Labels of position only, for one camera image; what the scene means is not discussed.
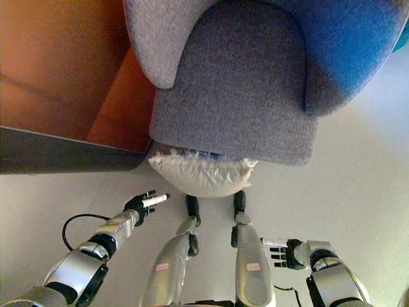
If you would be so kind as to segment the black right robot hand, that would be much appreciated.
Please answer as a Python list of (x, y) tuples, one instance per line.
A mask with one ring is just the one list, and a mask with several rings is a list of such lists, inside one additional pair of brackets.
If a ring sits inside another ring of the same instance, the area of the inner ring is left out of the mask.
[(302, 249), (305, 243), (298, 239), (260, 238), (261, 243), (269, 249), (274, 267), (293, 270), (306, 269), (309, 261), (305, 259)]

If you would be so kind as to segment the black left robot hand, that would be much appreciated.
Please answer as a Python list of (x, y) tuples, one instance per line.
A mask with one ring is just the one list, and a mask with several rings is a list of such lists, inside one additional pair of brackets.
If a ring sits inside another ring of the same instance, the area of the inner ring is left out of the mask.
[(156, 206), (170, 198), (169, 193), (156, 195), (156, 190), (150, 190), (143, 194), (134, 196), (128, 200), (123, 211), (133, 210), (137, 213), (137, 219), (134, 221), (134, 226), (140, 226), (144, 222), (144, 218), (156, 211)]

